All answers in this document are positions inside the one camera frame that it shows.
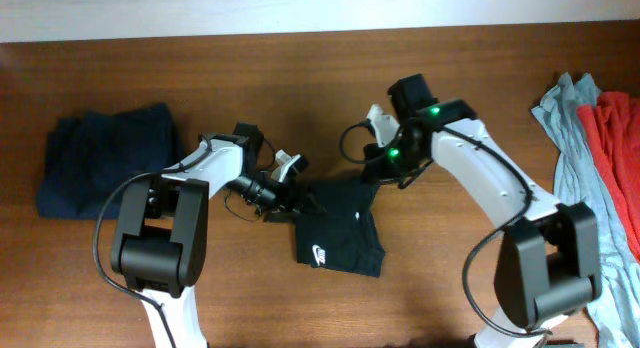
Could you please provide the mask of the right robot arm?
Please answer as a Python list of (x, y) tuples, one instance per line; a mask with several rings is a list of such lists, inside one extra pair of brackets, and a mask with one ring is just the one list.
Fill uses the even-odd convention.
[[(364, 149), (364, 177), (405, 187), (431, 164), (451, 174), (494, 227), (462, 268), (465, 297), (485, 324), (472, 335), (472, 346), (546, 346), (553, 328), (601, 296), (594, 212), (540, 187), (468, 103), (438, 100), (422, 75), (398, 80), (387, 95), (393, 113), (374, 104), (362, 123), (376, 139)], [(494, 239), (501, 241), (493, 278), (499, 307), (487, 315), (473, 298), (469, 273)]]

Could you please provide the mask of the dark green t-shirt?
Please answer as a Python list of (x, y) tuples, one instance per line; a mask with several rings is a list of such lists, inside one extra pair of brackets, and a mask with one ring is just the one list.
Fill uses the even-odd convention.
[(325, 212), (295, 220), (296, 261), (379, 277), (386, 252), (371, 212), (378, 189), (358, 178), (314, 183), (311, 191)]

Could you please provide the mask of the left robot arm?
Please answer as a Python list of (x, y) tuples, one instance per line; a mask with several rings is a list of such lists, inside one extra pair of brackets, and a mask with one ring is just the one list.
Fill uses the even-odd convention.
[(113, 192), (121, 205), (110, 265), (123, 283), (107, 282), (142, 302), (158, 347), (205, 347), (195, 285), (206, 258), (209, 201), (219, 191), (238, 194), (258, 218), (292, 223), (323, 215), (313, 193), (295, 180), (308, 165), (302, 155), (272, 155), (273, 172), (259, 168), (266, 140), (255, 125), (230, 134), (200, 136), (197, 149), (178, 163), (137, 174)]

